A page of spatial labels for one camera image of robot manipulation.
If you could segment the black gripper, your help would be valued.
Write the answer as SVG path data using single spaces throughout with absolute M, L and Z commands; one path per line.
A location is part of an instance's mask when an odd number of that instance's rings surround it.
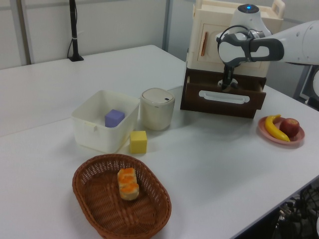
M 225 92 L 228 87 L 232 87 L 234 69 L 235 67 L 233 66 L 224 65 L 223 80 L 221 83 L 221 90 L 223 92 Z

